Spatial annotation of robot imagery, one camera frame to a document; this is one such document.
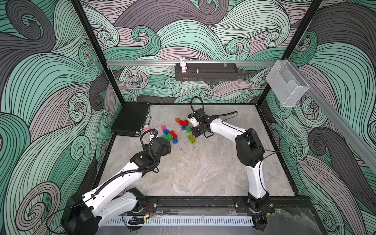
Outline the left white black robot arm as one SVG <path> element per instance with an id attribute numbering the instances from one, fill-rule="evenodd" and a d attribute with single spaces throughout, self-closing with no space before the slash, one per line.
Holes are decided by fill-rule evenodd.
<path id="1" fill-rule="evenodd" d="M 61 218 L 67 235 L 94 235 L 119 215 L 143 210 L 145 196 L 129 186 L 155 171 L 160 158 L 171 153 L 170 141 L 159 137 L 156 129 L 151 129 L 151 132 L 154 136 L 150 142 L 142 143 L 142 151 L 136 153 L 117 174 L 93 190 L 83 195 L 75 194 L 67 200 Z"/>

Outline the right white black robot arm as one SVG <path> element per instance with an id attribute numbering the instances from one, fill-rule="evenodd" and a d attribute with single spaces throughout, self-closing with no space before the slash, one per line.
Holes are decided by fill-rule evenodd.
<path id="1" fill-rule="evenodd" d="M 194 96 L 190 100 L 192 113 L 188 116 L 193 125 L 192 134 L 195 137 L 207 133 L 219 134 L 236 145 L 238 160 L 245 166 L 248 188 L 248 205 L 251 213 L 265 216 L 275 212 L 270 200 L 270 194 L 264 185 L 263 161 L 264 149 L 257 132 L 253 128 L 244 129 L 236 127 L 222 120 L 222 117 L 236 116 L 237 111 L 219 115 L 207 115 L 204 102 L 200 97 Z"/>

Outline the lime long lego brick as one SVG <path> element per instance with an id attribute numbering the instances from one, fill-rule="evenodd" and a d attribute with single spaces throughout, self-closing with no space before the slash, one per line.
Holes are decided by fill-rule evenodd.
<path id="1" fill-rule="evenodd" d="M 193 135 L 188 135 L 187 138 L 191 144 L 196 143 L 196 138 Z"/>

